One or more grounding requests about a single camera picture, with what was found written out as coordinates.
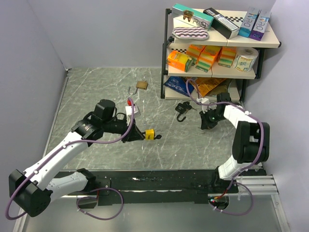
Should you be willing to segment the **black padlock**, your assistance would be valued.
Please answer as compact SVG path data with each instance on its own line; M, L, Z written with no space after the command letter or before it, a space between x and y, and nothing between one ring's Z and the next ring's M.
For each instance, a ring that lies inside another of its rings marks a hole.
M177 121L178 122L183 122L186 119L186 113L193 109L192 106L190 105L190 102L185 101L183 103L179 103L176 107L175 110L178 112L177 115Z

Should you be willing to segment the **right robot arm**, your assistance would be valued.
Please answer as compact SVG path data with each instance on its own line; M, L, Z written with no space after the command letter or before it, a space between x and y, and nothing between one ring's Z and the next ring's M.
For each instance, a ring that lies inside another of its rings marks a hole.
M218 94L216 103L210 103L207 98L197 98L197 102L202 106L199 112L201 129L211 130L223 120L228 120L236 129L232 155L212 175L212 189L223 192L228 187L228 181L268 160L270 125L253 117L242 106L232 103L229 93Z

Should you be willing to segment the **yellow padlock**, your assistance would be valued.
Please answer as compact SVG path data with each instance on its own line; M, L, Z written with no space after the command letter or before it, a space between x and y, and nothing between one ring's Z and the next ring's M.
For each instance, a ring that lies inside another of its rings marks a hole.
M162 138L162 135L156 135L154 129L149 129L144 132L145 140L159 140Z

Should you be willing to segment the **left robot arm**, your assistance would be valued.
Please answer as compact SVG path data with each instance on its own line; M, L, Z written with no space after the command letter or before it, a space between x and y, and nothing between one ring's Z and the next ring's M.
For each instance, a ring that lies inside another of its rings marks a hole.
M144 140L144 133L136 127L139 107L128 98L123 119L118 119L115 103L102 99L78 121L51 152L24 171L14 170L9 175L9 203L16 203L26 214L36 217L54 200L74 192L96 192L96 177L86 169L79 169L66 177L56 175L74 157L92 144L102 144L105 133L119 134L115 142Z

